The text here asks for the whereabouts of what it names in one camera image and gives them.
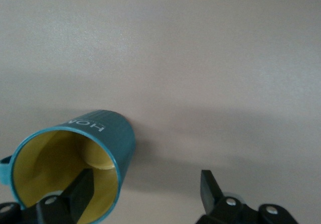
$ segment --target gray background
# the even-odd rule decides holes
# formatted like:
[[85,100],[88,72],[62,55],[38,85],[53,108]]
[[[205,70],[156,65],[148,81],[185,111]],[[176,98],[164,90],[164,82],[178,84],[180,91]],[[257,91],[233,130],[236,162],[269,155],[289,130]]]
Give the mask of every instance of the gray background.
[[321,0],[0,0],[0,58],[1,157],[94,109],[131,121],[104,223],[195,223],[201,169],[319,223]]

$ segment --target blue rim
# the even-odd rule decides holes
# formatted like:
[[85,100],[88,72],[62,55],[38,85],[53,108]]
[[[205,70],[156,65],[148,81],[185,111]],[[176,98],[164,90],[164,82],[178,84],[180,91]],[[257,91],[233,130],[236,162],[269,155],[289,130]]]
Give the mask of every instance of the blue rim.
[[112,162],[114,163],[115,165],[115,169],[116,169],[116,173],[117,173],[117,180],[118,180],[118,188],[117,188],[117,195],[115,197],[115,200],[113,202],[113,204],[111,205],[111,207],[108,209],[108,211],[102,216],[100,217],[99,219],[91,222],[91,224],[98,224],[100,223],[102,220],[104,220],[111,212],[112,210],[115,208],[116,206],[116,203],[119,199],[119,194],[120,194],[120,189],[121,189],[121,185],[122,185],[122,180],[121,180],[121,176],[120,176],[120,171],[119,171],[119,167],[115,161],[115,158],[114,156],[111,154],[111,152],[106,148],[106,146],[104,144],[102,144],[102,142],[100,140],[98,140],[96,137],[92,136],[92,135],[89,135],[87,134],[86,132],[84,131],[81,131],[79,129],[75,129],[75,128],[72,128],[72,127],[65,127],[65,126],[54,126],[54,127],[50,127],[50,128],[46,128],[46,129],[43,129],[43,130],[40,130],[40,131],[37,131],[35,133],[33,133],[32,135],[30,135],[29,137],[27,137],[26,139],[24,139],[21,144],[18,146],[18,148],[16,149],[16,151],[14,152],[14,154],[12,155],[11,157],[11,161],[10,161],[10,166],[11,166],[11,171],[10,171],[10,189],[14,195],[14,198],[16,199],[16,201],[18,203],[21,204],[22,208],[26,208],[26,206],[22,203],[22,201],[20,200],[17,192],[16,192],[16,187],[15,187],[15,183],[14,183],[14,175],[13,175],[13,172],[14,172],[14,164],[15,164],[15,161],[16,161],[16,157],[17,155],[19,154],[19,152],[21,151],[21,149],[31,140],[33,139],[35,136],[37,135],[40,135],[40,134],[43,134],[43,133],[46,133],[46,132],[50,132],[50,131],[57,131],[57,130],[65,130],[65,131],[71,131],[71,132],[74,132],[74,133],[78,133],[78,134],[81,134],[83,136],[86,136],[88,137],[89,139],[91,139],[92,141],[96,142],[101,148],[104,149],[104,151],[107,152],[107,154],[109,155],[110,159],[112,160]]

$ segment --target silver screw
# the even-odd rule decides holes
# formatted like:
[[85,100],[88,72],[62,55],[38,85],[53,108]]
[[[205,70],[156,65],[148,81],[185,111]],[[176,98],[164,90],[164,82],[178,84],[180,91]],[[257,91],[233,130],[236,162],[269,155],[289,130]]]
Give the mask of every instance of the silver screw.
[[226,203],[228,205],[236,205],[236,201],[234,199],[232,199],[232,198],[227,198],[226,199]]
[[57,198],[56,198],[55,196],[50,197],[50,198],[48,198],[48,199],[45,201],[45,204],[46,204],[46,205],[49,205],[49,204],[51,204],[51,203],[54,203],[56,199],[57,199]]
[[0,213],[5,213],[5,212],[7,212],[7,211],[9,211],[12,207],[13,207],[14,205],[7,205],[7,206],[5,206],[5,207],[2,207],[1,209],[0,209]]
[[278,214],[277,209],[275,207],[273,207],[273,206],[270,206],[270,205],[267,206],[266,210],[270,214],[273,214],[273,215],[277,215]]

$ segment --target bolt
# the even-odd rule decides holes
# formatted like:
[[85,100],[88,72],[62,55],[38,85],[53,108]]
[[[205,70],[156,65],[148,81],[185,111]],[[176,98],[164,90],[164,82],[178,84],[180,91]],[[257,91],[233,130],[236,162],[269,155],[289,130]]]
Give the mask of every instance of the bolt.
[[227,198],[226,199],[226,203],[228,205],[236,205],[236,201],[234,199],[232,199],[232,198]]
[[7,206],[4,206],[0,209],[0,213],[5,213],[7,211],[9,211],[14,205],[10,204],[10,205],[7,205]]
[[55,196],[48,198],[48,199],[45,201],[45,205],[49,205],[49,204],[51,204],[51,203],[54,203],[56,199],[57,199],[57,198],[56,198]]
[[267,206],[267,207],[266,207],[266,210],[267,210],[267,212],[270,213],[270,214],[273,214],[273,215],[278,214],[277,209],[276,209],[275,207],[273,207],[273,206],[270,206],[270,205]]

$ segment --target blue mug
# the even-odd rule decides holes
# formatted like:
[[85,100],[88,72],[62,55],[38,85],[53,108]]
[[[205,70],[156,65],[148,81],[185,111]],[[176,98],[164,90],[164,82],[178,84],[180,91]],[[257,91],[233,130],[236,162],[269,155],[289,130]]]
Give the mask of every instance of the blue mug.
[[78,223],[99,223],[116,205],[134,150],[129,122],[98,110],[27,137],[12,156],[0,160],[0,182],[25,208],[61,192],[81,170],[92,168],[95,192]]

